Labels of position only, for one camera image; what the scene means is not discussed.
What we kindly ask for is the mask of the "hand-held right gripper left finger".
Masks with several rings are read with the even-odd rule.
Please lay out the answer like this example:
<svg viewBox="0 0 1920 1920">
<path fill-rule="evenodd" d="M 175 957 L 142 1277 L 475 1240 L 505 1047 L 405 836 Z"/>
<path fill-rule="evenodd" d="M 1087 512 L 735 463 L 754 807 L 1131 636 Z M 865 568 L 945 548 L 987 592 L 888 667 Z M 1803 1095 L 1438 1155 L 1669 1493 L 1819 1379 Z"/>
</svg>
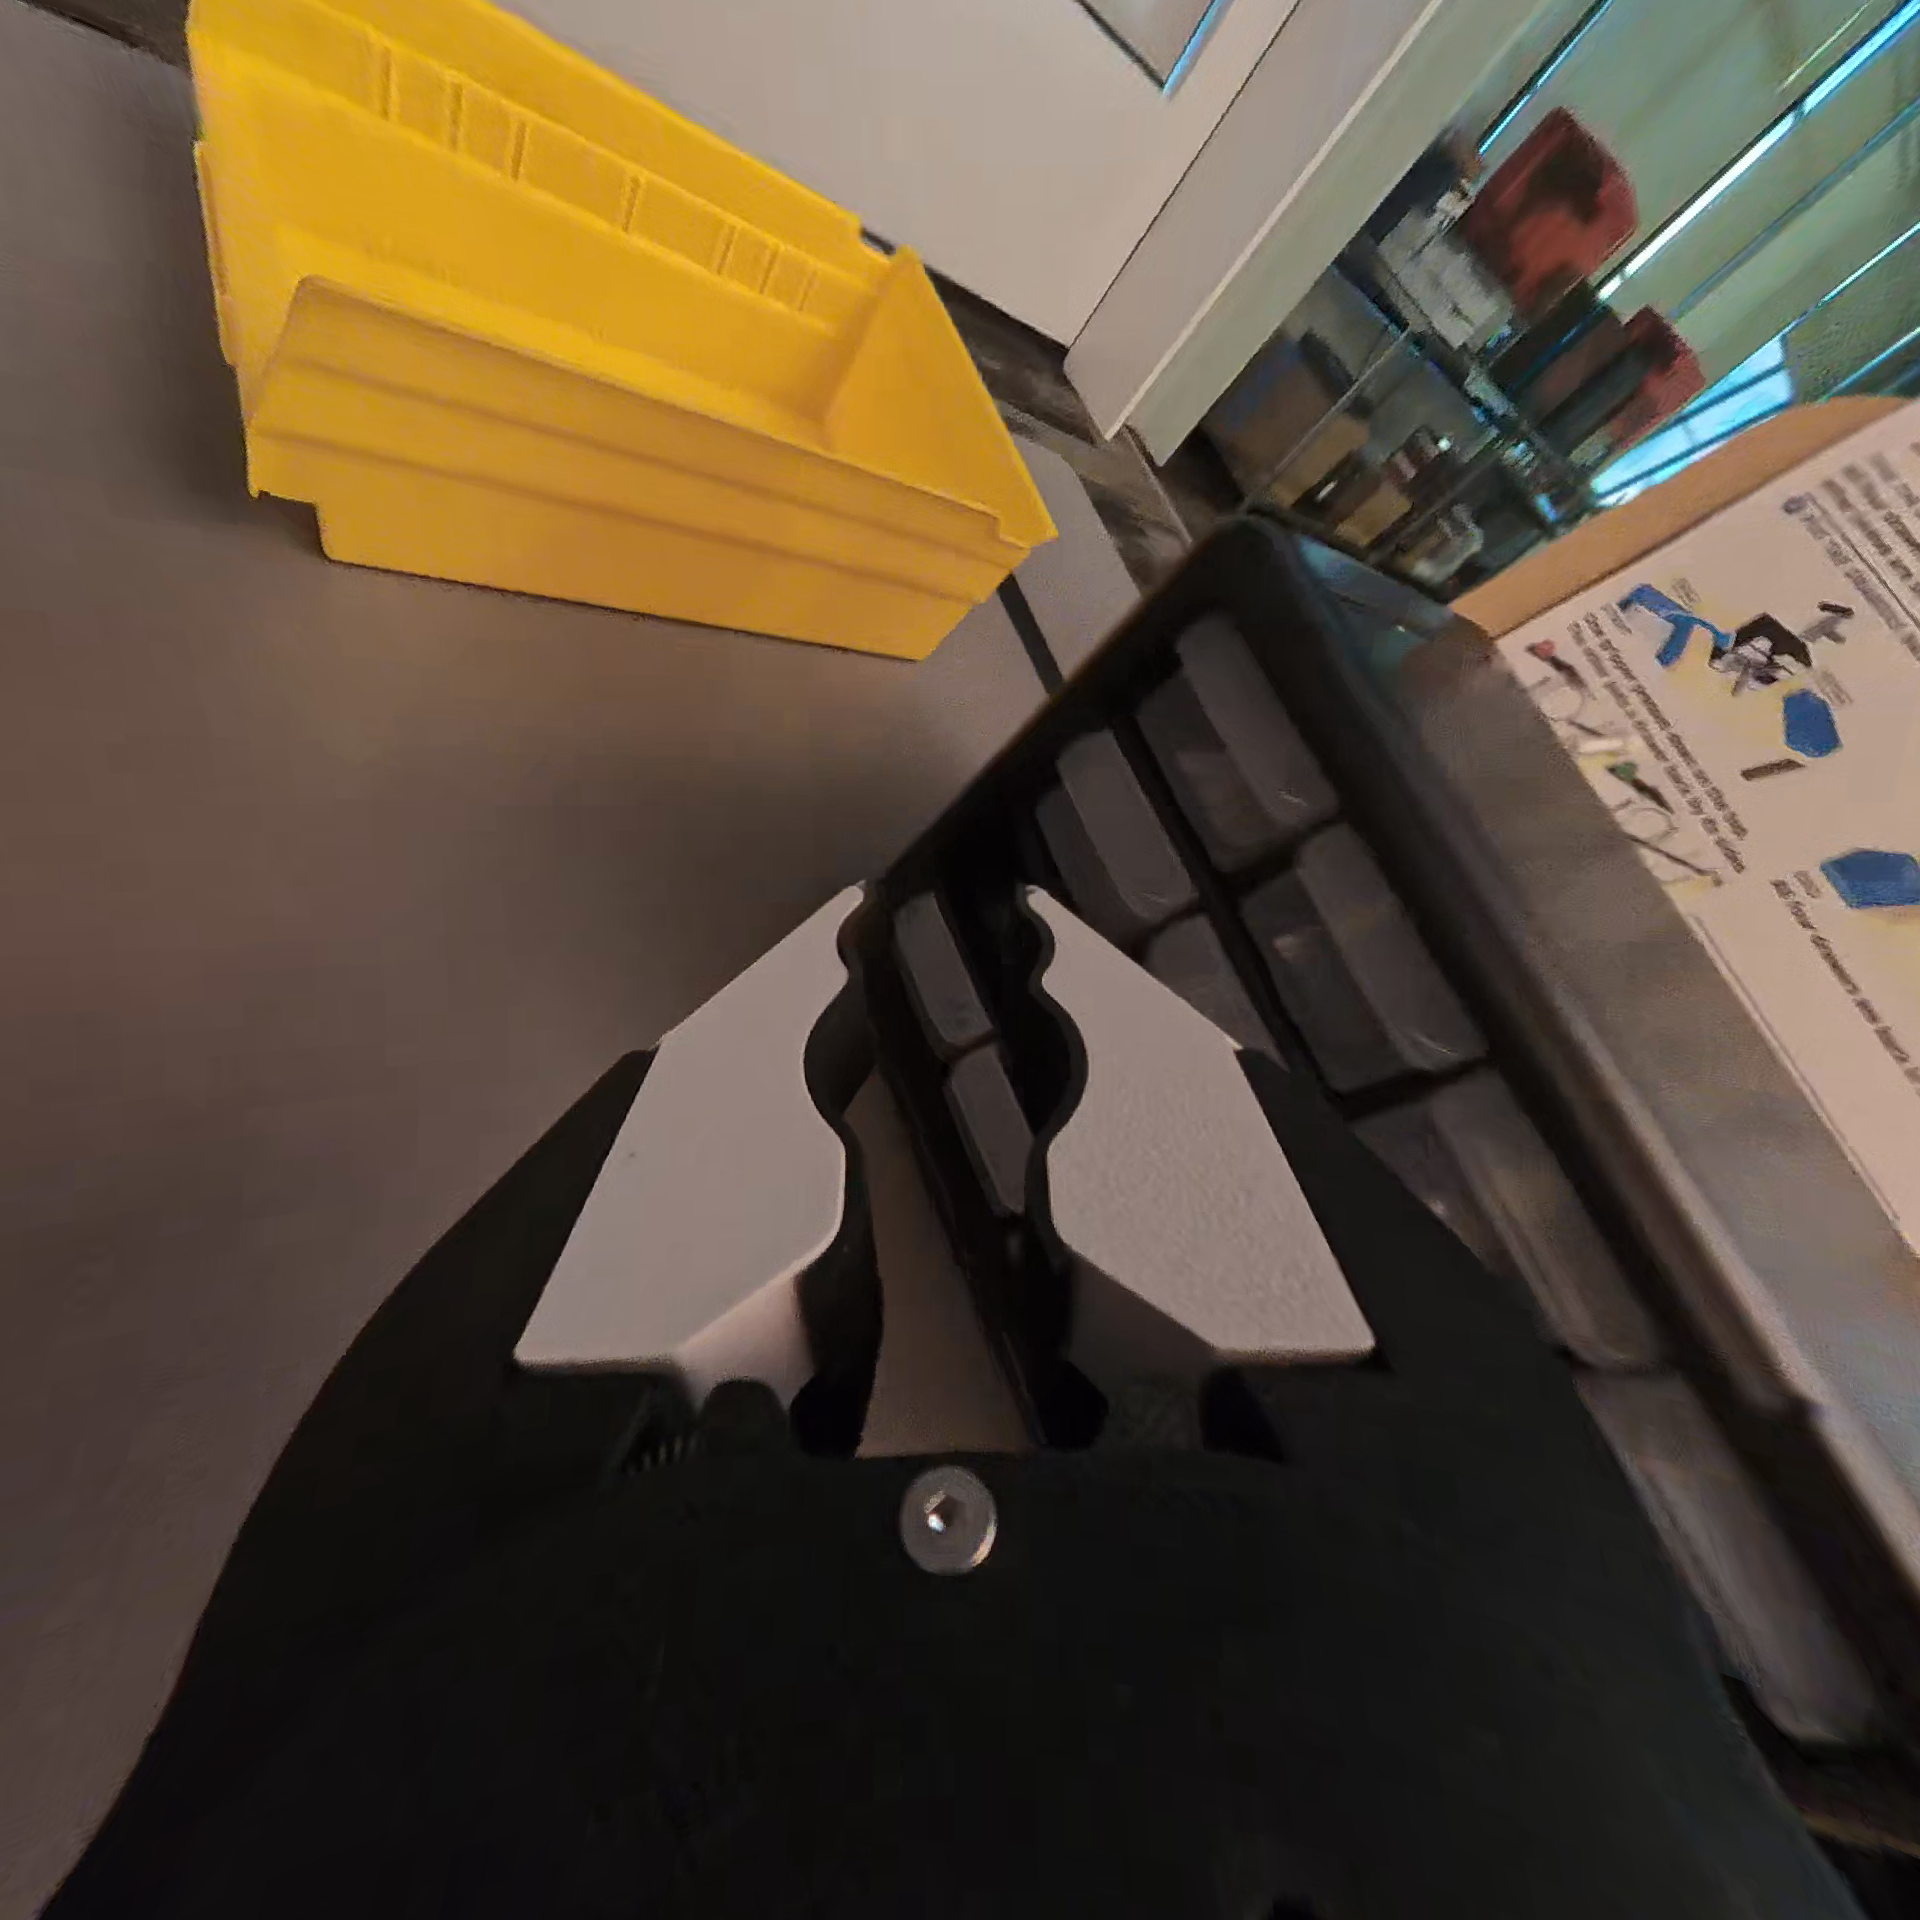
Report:
<svg viewBox="0 0 1920 1920">
<path fill-rule="evenodd" d="M 542 1375 L 871 1389 L 880 1279 L 847 1112 L 873 1073 L 849 885 L 670 1028 L 518 1332 Z"/>
</svg>

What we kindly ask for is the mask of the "red storage bin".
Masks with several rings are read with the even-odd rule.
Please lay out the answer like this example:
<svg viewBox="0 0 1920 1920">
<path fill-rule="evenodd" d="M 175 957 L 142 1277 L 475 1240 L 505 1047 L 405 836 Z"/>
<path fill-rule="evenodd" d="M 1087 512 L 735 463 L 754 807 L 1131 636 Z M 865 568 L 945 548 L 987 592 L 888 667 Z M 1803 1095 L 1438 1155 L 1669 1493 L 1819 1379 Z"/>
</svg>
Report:
<svg viewBox="0 0 1920 1920">
<path fill-rule="evenodd" d="M 1611 261 L 1638 221 L 1618 158 L 1567 107 L 1551 107 L 1478 182 L 1455 231 L 1512 311 L 1535 319 Z"/>
<path fill-rule="evenodd" d="M 1705 380 L 1694 348 L 1665 313 L 1646 304 L 1606 345 L 1602 359 L 1542 420 L 1553 449 L 1602 463 L 1641 444 L 1694 395 Z"/>
</svg>

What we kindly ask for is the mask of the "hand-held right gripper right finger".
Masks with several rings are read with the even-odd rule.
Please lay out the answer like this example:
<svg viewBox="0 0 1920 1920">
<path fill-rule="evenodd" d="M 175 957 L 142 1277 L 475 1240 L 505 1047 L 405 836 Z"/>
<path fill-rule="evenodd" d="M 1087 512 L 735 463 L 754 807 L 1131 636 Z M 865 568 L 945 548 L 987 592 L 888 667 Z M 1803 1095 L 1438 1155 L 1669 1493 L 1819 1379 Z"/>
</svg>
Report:
<svg viewBox="0 0 1920 1920">
<path fill-rule="evenodd" d="M 1040 1225 L 1077 1369 L 1365 1360 L 1360 1302 L 1235 1044 L 1040 887 L 1034 991 L 1071 1055 L 1040 1148 Z"/>
</svg>

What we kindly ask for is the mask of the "set of clear cabinet drawers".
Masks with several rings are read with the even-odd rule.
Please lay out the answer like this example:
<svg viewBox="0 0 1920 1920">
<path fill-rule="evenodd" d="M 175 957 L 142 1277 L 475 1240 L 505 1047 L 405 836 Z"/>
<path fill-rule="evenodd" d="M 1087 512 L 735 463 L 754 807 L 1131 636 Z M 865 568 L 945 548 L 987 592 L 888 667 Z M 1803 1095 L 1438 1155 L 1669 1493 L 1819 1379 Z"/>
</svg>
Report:
<svg viewBox="0 0 1920 1920">
<path fill-rule="evenodd" d="M 1202 614 L 1110 723 L 1040 755 L 1003 876 L 1049 881 L 1240 1052 L 1333 1096 L 1465 1248 L 1517 1281 L 1783 1736 L 1886 1739 L 1893 1707 L 1758 1465 L 1726 1431 L 1703 1312 L 1443 974 L 1254 645 Z"/>
</svg>

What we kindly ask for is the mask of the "yellow plastic bin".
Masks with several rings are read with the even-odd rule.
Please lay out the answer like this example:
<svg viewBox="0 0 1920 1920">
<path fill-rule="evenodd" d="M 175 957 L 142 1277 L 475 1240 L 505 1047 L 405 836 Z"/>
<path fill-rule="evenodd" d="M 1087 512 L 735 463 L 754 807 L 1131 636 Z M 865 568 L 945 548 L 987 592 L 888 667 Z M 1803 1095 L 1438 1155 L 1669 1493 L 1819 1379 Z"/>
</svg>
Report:
<svg viewBox="0 0 1920 1920">
<path fill-rule="evenodd" d="M 912 248 L 521 16 L 184 40 L 246 485 L 329 560 L 923 661 L 1056 536 Z"/>
</svg>

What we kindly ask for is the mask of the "black drawer cabinet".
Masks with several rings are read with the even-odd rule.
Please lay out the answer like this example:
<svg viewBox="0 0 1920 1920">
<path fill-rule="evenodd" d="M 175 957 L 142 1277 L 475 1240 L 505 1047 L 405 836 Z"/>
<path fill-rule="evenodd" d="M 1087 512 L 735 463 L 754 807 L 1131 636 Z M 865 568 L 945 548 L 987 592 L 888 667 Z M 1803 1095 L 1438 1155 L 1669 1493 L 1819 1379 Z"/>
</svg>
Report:
<svg viewBox="0 0 1920 1920">
<path fill-rule="evenodd" d="M 1718 1415 L 1893 1707 L 1779 1734 L 1517 1281 L 1296 1067 L 1238 1052 L 1365 1360 L 1077 1369 L 1040 1225 L 1065 1021 L 1003 876 L 1040 755 L 1225 614 L 1419 933 L 1703 1312 Z M 1482 636 L 1270 519 L 1199 543 L 880 881 L 880 1067 L 1079 1571 L 1165 1600 L 1087 1705 L 1258 1916 L 1915 1916 L 1915 1255 Z"/>
</svg>

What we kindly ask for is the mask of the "printed instruction sheet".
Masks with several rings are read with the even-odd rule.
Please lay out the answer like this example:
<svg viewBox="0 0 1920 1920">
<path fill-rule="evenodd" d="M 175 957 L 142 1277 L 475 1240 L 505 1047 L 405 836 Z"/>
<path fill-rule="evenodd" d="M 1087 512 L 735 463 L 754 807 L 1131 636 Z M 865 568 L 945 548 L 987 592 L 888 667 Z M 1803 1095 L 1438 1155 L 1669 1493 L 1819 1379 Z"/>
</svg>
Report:
<svg viewBox="0 0 1920 1920">
<path fill-rule="evenodd" d="M 1493 639 L 1918 1232 L 1918 406 Z"/>
</svg>

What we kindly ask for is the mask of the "metal storage shelf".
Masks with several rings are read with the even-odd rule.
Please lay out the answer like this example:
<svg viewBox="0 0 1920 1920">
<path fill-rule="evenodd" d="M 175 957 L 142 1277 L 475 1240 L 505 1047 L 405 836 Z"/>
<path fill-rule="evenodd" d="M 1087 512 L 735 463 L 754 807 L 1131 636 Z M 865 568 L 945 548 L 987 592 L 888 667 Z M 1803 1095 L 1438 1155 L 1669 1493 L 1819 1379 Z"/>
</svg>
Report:
<svg viewBox="0 0 1920 1920">
<path fill-rule="evenodd" d="M 1593 277 L 1535 319 L 1461 245 L 1462 182 L 1365 227 L 1208 405 L 1238 497 L 1450 599 L 1599 508 L 1542 420 L 1618 335 Z"/>
</svg>

